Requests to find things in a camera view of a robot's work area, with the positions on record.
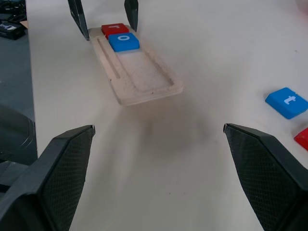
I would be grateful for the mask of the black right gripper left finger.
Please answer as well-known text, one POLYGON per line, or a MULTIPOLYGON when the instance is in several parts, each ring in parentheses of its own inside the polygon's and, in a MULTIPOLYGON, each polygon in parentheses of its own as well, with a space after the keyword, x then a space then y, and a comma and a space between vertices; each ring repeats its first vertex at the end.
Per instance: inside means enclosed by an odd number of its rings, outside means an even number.
POLYGON ((54 137, 0 199, 2 231, 67 231, 85 184, 95 127, 54 137))

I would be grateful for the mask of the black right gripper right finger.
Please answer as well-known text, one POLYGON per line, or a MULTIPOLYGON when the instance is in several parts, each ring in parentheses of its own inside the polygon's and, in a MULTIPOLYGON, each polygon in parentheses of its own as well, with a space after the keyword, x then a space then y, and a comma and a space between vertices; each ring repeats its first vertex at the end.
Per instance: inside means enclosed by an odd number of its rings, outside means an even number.
POLYGON ((265 231, 308 229, 308 170, 274 136, 226 123, 241 187, 265 231))

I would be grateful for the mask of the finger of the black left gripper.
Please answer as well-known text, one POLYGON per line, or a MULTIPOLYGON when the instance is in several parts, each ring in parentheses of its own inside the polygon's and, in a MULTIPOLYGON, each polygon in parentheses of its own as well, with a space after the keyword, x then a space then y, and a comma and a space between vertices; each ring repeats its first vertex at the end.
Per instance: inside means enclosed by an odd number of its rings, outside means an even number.
POLYGON ((136 32, 138 27, 139 3, 137 0, 125 0, 124 7, 129 25, 136 32))
POLYGON ((68 0, 71 16, 86 40, 89 40, 89 32, 82 7, 81 0, 68 0))

